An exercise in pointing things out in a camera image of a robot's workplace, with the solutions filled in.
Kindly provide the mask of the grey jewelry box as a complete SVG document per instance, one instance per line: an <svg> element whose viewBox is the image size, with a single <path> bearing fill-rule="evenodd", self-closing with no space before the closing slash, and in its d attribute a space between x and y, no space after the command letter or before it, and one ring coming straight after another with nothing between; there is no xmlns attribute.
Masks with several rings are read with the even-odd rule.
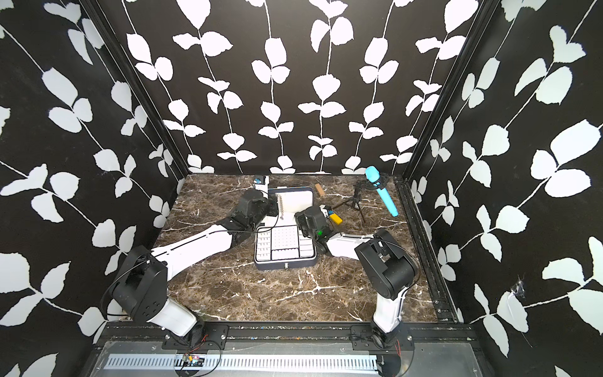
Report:
<svg viewBox="0 0 603 377"><path fill-rule="evenodd" d="M289 270L311 267L318 254L309 237L303 236L295 214L314 205L309 187L271 188L269 197L278 199L278 217L265 217L256 228L254 264L258 270Z"/></svg>

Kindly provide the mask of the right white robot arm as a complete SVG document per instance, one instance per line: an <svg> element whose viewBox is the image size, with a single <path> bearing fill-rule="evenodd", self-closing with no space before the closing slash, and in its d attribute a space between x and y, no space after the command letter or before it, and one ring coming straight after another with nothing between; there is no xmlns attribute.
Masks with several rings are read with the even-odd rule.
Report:
<svg viewBox="0 0 603 377"><path fill-rule="evenodd" d="M377 293L374 333L382 337L392 335L400 327L405 296L420 275L413 257L383 228L367 236L335 231L327 211L319 206L296 213L295 221L302 235L312 240L319 251L360 262Z"/></svg>

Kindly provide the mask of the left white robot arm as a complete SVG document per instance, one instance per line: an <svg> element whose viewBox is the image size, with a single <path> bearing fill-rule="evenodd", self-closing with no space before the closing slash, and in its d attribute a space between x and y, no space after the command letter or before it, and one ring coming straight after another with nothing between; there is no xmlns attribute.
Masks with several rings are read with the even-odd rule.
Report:
<svg viewBox="0 0 603 377"><path fill-rule="evenodd" d="M204 337L204 321L168 296L168 282L196 263L243 243L267 215L277 213L274 194L250 188L226 218L201 233L153 250L133 248L101 300L116 301L137 324L157 325L178 343L196 345Z"/></svg>

